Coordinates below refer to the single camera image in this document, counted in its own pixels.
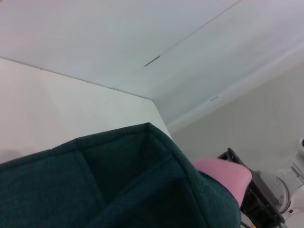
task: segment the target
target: white surface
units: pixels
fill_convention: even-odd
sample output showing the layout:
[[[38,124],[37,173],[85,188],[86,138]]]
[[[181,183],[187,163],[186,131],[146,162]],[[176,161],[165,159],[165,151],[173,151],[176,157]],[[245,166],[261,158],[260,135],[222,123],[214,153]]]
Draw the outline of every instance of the white surface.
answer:
[[[175,131],[267,78],[261,69],[303,43],[303,10],[302,0],[4,0],[0,56],[152,99]]]
[[[150,100],[0,59],[0,163],[146,122],[169,135]]]
[[[287,169],[304,136],[304,64],[172,135],[191,160],[231,147],[253,170]]]

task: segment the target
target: white ceiling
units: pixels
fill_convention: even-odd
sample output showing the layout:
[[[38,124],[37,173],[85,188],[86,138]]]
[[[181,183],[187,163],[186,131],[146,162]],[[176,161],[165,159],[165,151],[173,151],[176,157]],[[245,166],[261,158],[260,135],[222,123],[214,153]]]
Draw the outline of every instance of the white ceiling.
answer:
[[[174,128],[301,45],[303,11],[303,0],[4,0],[0,57],[152,99]]]

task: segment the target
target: pink cloth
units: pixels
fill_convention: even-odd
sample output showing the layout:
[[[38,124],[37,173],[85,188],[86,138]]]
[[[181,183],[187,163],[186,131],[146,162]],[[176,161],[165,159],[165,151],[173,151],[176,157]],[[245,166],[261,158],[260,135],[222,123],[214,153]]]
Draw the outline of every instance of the pink cloth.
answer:
[[[201,159],[193,162],[199,171],[224,185],[241,206],[252,175],[246,167],[221,159]]]

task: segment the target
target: pink object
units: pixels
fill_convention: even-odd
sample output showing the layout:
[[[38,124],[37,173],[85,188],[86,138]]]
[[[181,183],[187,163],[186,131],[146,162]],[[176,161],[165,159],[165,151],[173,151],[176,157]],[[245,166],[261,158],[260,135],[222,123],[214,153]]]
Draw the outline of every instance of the pink object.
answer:
[[[221,159],[200,159],[193,162],[199,171],[224,185],[241,206],[252,175],[246,167]]]

